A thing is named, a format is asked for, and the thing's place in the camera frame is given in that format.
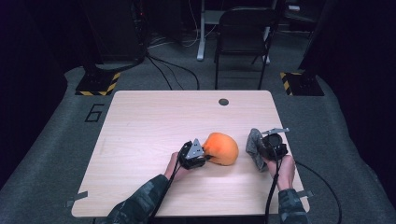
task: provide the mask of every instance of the chair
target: chair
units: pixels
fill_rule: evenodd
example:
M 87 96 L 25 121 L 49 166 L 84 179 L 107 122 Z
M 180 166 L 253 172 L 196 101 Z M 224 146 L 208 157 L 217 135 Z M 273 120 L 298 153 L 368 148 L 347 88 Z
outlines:
M 314 32 L 326 0 L 287 0 L 283 18 L 289 22 L 292 31 Z
M 262 87 L 268 52 L 278 24 L 278 13 L 271 8 L 234 7 L 223 13 L 219 19 L 219 36 L 215 53 L 216 84 L 219 80 L 219 56 L 252 55 L 254 64 L 258 57 L 264 57 L 258 90 Z M 264 39 L 262 32 L 269 27 Z

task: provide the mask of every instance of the desk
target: desk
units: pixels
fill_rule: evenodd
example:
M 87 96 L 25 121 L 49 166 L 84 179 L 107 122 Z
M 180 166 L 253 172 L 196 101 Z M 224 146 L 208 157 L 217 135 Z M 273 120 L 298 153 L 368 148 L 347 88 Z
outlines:
M 219 104 L 225 98 L 229 104 Z M 163 174 L 170 155 L 210 133 L 230 135 L 239 147 L 234 165 L 207 162 L 168 190 L 158 217 L 263 215 L 272 177 L 246 153 L 251 128 L 282 127 L 269 91 L 118 91 L 78 192 L 75 217 L 105 217 L 141 185 Z M 285 134 L 280 134 L 287 144 Z M 293 183 L 303 189 L 298 172 Z M 304 208 L 309 210 L 306 198 Z M 270 213 L 277 213 L 277 190 Z
M 276 8 L 277 0 L 273 0 L 271 8 Z M 201 36 L 199 41 L 197 60 L 202 61 L 205 56 L 205 24 L 219 24 L 219 20 L 224 11 L 205 10 L 205 0 L 201 0 Z M 269 28 L 265 29 L 263 38 L 268 36 Z

